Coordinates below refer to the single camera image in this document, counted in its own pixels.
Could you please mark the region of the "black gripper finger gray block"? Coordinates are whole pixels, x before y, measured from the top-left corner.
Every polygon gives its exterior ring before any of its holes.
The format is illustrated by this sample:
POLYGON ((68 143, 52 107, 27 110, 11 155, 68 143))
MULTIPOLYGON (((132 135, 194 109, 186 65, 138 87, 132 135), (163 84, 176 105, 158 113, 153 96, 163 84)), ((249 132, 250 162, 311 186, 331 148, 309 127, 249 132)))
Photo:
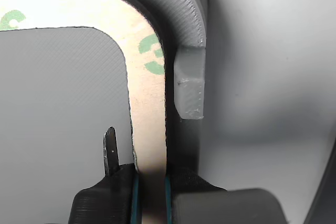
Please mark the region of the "black gripper finger gray block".
POLYGON ((168 223, 287 223, 280 202, 269 191, 227 191, 188 168, 167 167, 165 192, 168 223))

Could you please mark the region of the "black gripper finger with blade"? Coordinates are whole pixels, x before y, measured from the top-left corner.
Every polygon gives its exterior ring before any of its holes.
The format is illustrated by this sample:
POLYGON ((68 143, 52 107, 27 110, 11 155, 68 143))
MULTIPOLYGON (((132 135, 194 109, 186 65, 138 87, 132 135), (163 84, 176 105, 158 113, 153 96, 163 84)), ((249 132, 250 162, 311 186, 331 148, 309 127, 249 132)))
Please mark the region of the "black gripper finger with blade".
POLYGON ((141 223, 139 174, 133 163, 119 164, 113 127, 103 138, 103 161, 104 178, 75 195, 68 223, 141 223))

